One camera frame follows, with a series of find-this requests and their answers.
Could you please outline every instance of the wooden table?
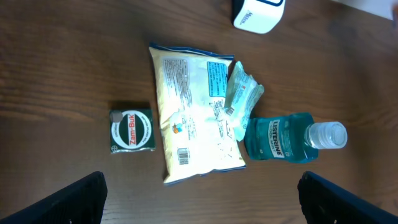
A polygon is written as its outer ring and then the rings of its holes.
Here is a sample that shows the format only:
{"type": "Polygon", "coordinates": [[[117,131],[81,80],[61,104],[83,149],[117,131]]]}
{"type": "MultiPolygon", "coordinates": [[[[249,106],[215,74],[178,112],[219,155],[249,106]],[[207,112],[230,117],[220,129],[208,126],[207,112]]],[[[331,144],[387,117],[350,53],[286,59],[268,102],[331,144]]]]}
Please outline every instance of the wooden table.
{"type": "Polygon", "coordinates": [[[266,35],[230,17],[227,0],[1,1],[0,218],[96,170],[103,223],[305,223],[305,170],[398,215],[391,21],[320,0],[287,1],[266,35]],[[300,165],[251,161],[240,144],[245,170],[165,187],[159,131],[154,152],[109,153],[113,102],[149,101],[157,116],[151,41],[235,54],[266,89],[256,114],[341,121],[347,146],[300,165]]]}

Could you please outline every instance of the teal bottle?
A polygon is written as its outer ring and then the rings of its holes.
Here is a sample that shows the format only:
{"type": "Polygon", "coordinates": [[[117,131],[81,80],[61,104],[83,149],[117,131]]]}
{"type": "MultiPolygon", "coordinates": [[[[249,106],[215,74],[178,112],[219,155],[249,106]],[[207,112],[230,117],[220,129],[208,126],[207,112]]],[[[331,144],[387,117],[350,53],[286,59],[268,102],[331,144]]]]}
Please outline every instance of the teal bottle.
{"type": "Polygon", "coordinates": [[[346,143],[340,122],[314,123],[309,113],[250,119],[244,137],[251,159],[294,163],[310,162],[318,158],[319,149],[340,149],[346,143]]]}

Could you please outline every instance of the white bottle cap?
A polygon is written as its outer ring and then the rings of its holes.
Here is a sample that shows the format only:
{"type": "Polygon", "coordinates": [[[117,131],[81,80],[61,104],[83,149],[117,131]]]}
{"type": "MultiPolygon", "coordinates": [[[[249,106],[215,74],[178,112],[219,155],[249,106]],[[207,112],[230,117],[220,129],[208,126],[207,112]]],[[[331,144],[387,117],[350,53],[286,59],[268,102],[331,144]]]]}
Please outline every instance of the white bottle cap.
{"type": "Polygon", "coordinates": [[[341,149],[347,143],[347,130],[337,121],[315,123],[308,127],[306,137],[315,149],[341,149]]]}

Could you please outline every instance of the tissue packet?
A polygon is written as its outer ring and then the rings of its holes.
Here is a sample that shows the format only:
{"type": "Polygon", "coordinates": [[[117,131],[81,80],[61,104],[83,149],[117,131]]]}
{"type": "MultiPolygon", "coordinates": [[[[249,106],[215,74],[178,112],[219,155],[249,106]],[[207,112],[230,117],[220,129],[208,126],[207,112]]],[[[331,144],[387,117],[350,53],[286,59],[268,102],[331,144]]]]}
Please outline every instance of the tissue packet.
{"type": "Polygon", "coordinates": [[[236,140],[242,141],[250,113],[264,93],[252,75],[247,75],[241,62],[236,62],[226,91],[225,111],[234,128],[236,140]]]}
{"type": "Polygon", "coordinates": [[[241,169],[241,157],[224,112],[233,55],[151,44],[160,131],[169,175],[165,184],[213,170],[241,169]]]}

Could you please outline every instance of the bottle label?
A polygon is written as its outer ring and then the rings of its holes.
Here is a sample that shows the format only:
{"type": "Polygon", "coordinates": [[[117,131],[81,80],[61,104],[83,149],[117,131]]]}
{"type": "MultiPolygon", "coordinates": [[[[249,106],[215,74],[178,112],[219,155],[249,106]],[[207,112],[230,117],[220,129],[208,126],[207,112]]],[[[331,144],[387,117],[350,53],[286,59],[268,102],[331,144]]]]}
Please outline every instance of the bottle label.
{"type": "Polygon", "coordinates": [[[271,149],[272,154],[275,158],[283,159],[284,153],[282,152],[282,146],[280,145],[279,140],[279,123],[280,120],[273,120],[269,122],[268,125],[268,143],[269,148],[271,149]]]}

